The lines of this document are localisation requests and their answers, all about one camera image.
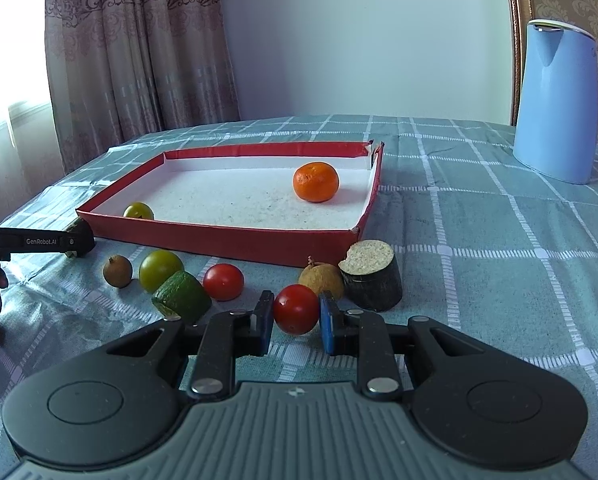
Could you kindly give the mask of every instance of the green tomato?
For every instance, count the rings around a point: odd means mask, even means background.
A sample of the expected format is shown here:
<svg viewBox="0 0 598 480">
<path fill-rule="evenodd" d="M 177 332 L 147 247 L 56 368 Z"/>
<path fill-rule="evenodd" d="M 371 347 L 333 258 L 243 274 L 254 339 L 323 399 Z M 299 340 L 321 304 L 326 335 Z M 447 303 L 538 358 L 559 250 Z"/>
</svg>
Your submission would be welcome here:
<svg viewBox="0 0 598 480">
<path fill-rule="evenodd" d="M 142 261 L 139 267 L 139 283 L 146 292 L 153 294 L 170 276 L 180 270 L 184 269 L 179 257 L 175 253 L 159 249 L 148 254 Z"/>
<path fill-rule="evenodd" d="M 128 218 L 145 218 L 147 220 L 154 220 L 154 213 L 143 202 L 134 202 L 130 204 L 124 212 L 124 216 Z"/>
</svg>

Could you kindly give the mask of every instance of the gray ribbed surface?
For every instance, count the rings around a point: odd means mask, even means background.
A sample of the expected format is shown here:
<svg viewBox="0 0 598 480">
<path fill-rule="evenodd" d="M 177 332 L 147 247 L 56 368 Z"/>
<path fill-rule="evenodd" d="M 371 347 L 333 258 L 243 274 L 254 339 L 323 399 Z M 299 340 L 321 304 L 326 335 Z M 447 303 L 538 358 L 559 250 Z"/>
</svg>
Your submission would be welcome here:
<svg viewBox="0 0 598 480">
<path fill-rule="evenodd" d="M 24 463 L 8 480 L 584 480 L 563 463 L 518 475 L 448 457 L 394 404 L 349 383 L 245 383 L 193 408 L 175 436 L 133 464 L 103 472 L 51 472 Z"/>
</svg>

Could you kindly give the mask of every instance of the eggplant skin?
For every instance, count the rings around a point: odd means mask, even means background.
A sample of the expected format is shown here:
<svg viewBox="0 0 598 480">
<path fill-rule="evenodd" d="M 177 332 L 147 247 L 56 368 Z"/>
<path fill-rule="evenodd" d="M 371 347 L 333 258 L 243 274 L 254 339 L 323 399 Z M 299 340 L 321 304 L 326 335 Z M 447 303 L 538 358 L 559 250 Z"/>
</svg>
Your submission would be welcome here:
<svg viewBox="0 0 598 480">
<path fill-rule="evenodd" d="M 403 286 L 396 256 L 387 267 L 371 274 L 356 276 L 341 271 L 346 296 L 356 306 L 375 312 L 386 312 L 403 297 Z"/>
</svg>

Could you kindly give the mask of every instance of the kettle lid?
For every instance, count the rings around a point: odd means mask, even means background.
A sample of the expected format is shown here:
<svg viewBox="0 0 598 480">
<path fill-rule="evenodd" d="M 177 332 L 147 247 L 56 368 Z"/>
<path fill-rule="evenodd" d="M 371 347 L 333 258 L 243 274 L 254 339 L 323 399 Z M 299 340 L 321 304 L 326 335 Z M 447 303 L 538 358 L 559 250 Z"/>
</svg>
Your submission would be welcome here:
<svg viewBox="0 0 598 480">
<path fill-rule="evenodd" d="M 572 25 L 571 23 L 558 22 L 557 20 L 538 19 L 538 20 L 530 20 L 528 22 L 528 25 L 535 25 L 537 27 L 541 27 L 541 25 L 544 25 L 545 27 L 549 27 L 549 28 L 565 28 L 567 30 L 573 30 L 575 32 L 580 32 L 581 34 L 587 36 L 588 38 L 595 40 L 594 36 L 592 34 L 590 34 L 587 30 L 583 30 L 582 28 L 579 28 L 576 25 Z"/>
</svg>

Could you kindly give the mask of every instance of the green tablecloth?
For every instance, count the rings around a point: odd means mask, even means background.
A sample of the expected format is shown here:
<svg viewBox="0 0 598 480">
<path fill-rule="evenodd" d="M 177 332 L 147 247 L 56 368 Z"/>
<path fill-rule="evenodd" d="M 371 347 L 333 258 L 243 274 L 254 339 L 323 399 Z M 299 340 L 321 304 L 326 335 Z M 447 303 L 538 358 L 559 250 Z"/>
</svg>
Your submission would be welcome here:
<svg viewBox="0 0 598 480">
<path fill-rule="evenodd" d="M 404 299 L 384 316 L 424 314 L 570 380 L 585 395 L 589 424 L 575 463 L 598 478 L 598 153 L 592 181 L 572 186 L 523 167 L 514 129 L 472 121 L 378 116 L 293 117 L 150 134 L 66 177 L 4 222 L 63 228 L 74 209 L 132 168 L 188 146 L 290 140 L 385 143 L 381 185 L 365 238 L 396 250 Z M 24 377 L 159 319 L 137 283 L 115 291 L 106 256 L 140 262 L 150 251 L 99 240 L 87 258 L 13 257 L 0 320 L 0 407 Z M 216 258 L 181 254 L 202 276 Z M 297 269 L 239 262 L 248 287 L 221 308 L 252 308 Z M 402 357 L 399 364 L 403 368 Z M 237 379 L 354 379 L 352 358 L 329 358 L 318 328 L 291 337 L 276 327 L 265 358 L 241 358 Z M 0 423 L 0 475 L 15 457 Z"/>
</svg>

